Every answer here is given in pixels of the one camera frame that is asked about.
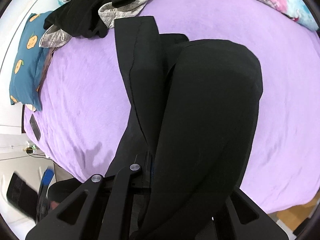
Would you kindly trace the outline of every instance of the brown fabric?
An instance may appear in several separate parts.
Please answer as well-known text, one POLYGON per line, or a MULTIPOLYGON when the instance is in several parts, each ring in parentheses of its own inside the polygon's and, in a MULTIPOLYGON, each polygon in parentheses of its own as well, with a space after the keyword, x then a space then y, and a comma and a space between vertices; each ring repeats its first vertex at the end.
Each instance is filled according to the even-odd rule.
POLYGON ((24 130, 24 105, 22 105, 22 121, 21 121, 21 133, 26 133, 24 130))
POLYGON ((38 93, 39 93, 40 88, 43 85, 43 82, 44 82, 46 76, 47 76, 47 71, 48 71, 49 65, 51 63, 53 53, 56 51, 56 49, 57 48, 50 48, 49 52, 47 54, 47 57, 45 58, 44 66, 43 66, 43 70, 42 70, 42 74, 41 74, 41 81, 40 81, 40 84, 39 84, 39 86, 37 88, 37 92, 38 93))

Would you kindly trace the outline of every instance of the cable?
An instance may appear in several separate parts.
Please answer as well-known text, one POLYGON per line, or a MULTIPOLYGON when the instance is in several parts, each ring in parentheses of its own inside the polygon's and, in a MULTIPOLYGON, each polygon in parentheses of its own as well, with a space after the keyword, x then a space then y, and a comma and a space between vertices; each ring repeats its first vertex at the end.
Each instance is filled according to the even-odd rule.
POLYGON ((23 151, 24 152, 27 152, 27 151, 32 151, 35 150, 36 148, 33 148, 33 147, 27 147, 27 148, 24 148, 23 151))
POLYGON ((34 157, 34 158, 43 158, 43 159, 46 159, 46 160, 49 160, 49 159, 47 159, 46 157, 40 157, 39 155, 40 154, 31 154, 31 153, 27 153, 29 156, 31 156, 31 157, 34 157))
POLYGON ((30 155, 40 155, 40 156, 45 156, 44 153, 29 153, 30 155))

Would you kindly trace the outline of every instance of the blue object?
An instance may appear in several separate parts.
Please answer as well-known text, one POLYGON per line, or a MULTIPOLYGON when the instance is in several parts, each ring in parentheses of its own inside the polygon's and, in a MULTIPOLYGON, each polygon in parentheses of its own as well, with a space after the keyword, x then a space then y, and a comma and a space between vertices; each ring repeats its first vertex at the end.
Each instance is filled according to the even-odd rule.
POLYGON ((287 0, 286 14, 293 17, 297 23, 307 27, 311 31, 317 31, 319 29, 316 20, 303 0, 287 0))
POLYGON ((40 48, 39 40, 45 32, 44 20, 50 13, 31 14, 23 29, 9 87, 12 105, 21 102, 41 111, 38 89, 49 49, 40 48))
POLYGON ((50 168, 47 168, 42 176, 41 184, 43 186, 48 186, 54 176, 54 171, 50 168))

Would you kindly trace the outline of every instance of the wooden floor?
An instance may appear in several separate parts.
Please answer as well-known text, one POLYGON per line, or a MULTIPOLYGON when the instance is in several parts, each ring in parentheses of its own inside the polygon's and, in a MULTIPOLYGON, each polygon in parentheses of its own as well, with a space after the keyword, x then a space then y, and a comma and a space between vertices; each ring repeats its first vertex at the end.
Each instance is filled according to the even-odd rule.
POLYGON ((320 191, 309 203, 277 212, 277 217, 294 231, 311 213, 320 198, 320 191))

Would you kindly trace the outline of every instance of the orange fruit print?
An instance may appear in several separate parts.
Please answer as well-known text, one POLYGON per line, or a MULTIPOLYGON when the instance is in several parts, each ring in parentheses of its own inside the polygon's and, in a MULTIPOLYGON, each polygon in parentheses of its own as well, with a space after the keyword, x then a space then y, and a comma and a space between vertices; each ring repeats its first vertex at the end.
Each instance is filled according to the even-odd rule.
POLYGON ((18 103, 17 99, 15 99, 13 96, 10 96, 13 102, 18 103))
POLYGON ((36 15, 33 15, 30 19, 29 19, 29 22, 32 22, 34 19, 36 19, 37 17, 39 17, 40 14, 36 14, 36 15))
POLYGON ((32 36, 27 44, 27 49, 31 49, 35 46, 35 44, 37 43, 38 37, 36 35, 32 36))
POLYGON ((18 62, 17 62, 17 64, 16 64, 16 67, 15 67, 15 69, 14 69, 14 73, 15 73, 15 74, 17 74, 17 72, 19 71, 21 65, 23 66, 23 64, 24 64, 23 60, 22 60, 22 59, 19 59, 18 62))

